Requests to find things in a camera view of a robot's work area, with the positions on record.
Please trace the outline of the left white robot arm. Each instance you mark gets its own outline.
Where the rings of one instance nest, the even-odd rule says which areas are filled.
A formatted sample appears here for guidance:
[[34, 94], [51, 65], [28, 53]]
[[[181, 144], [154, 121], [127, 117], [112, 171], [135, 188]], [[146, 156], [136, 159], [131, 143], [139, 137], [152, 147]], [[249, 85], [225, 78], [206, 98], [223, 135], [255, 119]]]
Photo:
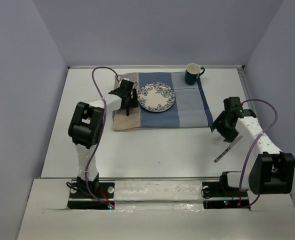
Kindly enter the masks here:
[[75, 145], [78, 158], [78, 175], [76, 185], [72, 188], [92, 198], [98, 193], [99, 172], [96, 166], [95, 153], [100, 143], [107, 115], [121, 111], [128, 117], [130, 110], [138, 108], [136, 83], [125, 78], [120, 80], [116, 89], [105, 97], [90, 103], [77, 103], [68, 135]]

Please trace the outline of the green white ceramic mug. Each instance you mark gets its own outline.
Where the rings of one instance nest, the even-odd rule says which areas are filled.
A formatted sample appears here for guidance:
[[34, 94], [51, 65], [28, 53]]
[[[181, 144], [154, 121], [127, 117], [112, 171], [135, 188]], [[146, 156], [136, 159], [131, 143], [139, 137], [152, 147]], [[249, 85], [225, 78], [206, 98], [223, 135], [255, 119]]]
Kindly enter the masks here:
[[196, 63], [190, 63], [186, 66], [185, 74], [184, 74], [184, 81], [186, 84], [192, 86], [194, 85], [197, 80], [200, 78], [201, 75], [205, 73], [205, 68], [199, 66]]

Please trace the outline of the blue beige checked cloth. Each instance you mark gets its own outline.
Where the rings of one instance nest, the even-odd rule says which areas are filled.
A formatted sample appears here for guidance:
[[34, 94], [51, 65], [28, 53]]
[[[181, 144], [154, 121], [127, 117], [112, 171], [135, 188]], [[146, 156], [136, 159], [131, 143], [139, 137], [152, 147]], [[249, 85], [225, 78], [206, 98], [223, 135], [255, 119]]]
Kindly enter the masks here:
[[152, 82], [164, 83], [174, 90], [175, 102], [164, 112], [150, 112], [141, 106], [131, 109], [129, 115], [124, 109], [114, 111], [114, 131], [134, 128], [207, 128], [213, 123], [200, 79], [188, 85], [184, 72], [131, 72], [120, 74], [119, 78], [138, 83], [137, 89]]

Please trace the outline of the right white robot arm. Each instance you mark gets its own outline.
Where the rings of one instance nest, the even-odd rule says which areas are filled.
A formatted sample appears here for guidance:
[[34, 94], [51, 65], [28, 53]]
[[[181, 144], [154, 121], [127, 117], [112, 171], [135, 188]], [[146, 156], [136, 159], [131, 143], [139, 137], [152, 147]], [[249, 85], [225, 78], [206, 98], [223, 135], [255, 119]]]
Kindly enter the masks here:
[[289, 194], [292, 191], [295, 157], [284, 153], [267, 135], [275, 123], [262, 128], [257, 115], [244, 109], [239, 97], [224, 99], [224, 110], [210, 129], [217, 131], [230, 144], [243, 140], [249, 150], [240, 171], [225, 171], [217, 184], [223, 196], [231, 195], [236, 189], [251, 191], [254, 195]]

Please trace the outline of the silver table knife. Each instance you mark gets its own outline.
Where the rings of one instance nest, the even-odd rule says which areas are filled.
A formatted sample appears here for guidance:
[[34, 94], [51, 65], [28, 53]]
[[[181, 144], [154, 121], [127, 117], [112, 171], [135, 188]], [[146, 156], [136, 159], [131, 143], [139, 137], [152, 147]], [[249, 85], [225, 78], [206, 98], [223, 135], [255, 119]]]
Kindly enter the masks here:
[[226, 155], [243, 137], [238, 136], [213, 162], [217, 163], [224, 155]]

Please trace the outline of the blue floral ceramic plate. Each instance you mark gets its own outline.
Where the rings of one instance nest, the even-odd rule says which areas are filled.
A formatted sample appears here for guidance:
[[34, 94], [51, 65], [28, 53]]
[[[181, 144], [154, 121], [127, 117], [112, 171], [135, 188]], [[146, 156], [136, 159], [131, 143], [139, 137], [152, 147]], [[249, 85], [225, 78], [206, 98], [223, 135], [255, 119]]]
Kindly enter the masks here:
[[142, 86], [137, 93], [140, 106], [153, 113], [169, 110], [175, 103], [174, 90], [165, 83], [151, 82]]

